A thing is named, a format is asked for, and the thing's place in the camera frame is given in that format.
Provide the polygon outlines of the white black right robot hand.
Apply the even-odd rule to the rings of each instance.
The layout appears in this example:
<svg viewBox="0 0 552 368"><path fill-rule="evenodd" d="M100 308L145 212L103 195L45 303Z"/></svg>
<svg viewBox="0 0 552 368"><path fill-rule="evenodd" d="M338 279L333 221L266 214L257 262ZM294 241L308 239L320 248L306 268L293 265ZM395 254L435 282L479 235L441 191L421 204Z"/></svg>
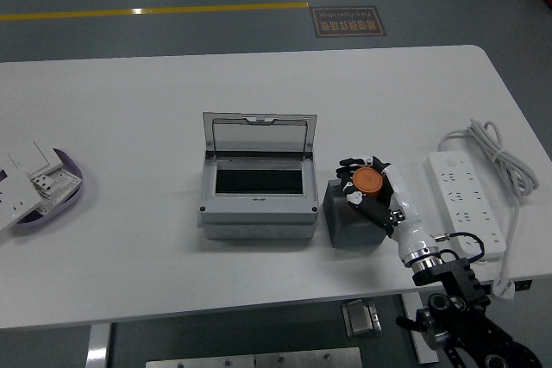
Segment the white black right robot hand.
<svg viewBox="0 0 552 368"><path fill-rule="evenodd" d="M397 166L375 156L339 162L347 205L398 243L398 256L415 273L440 265L435 239L423 228L422 218Z"/></svg>

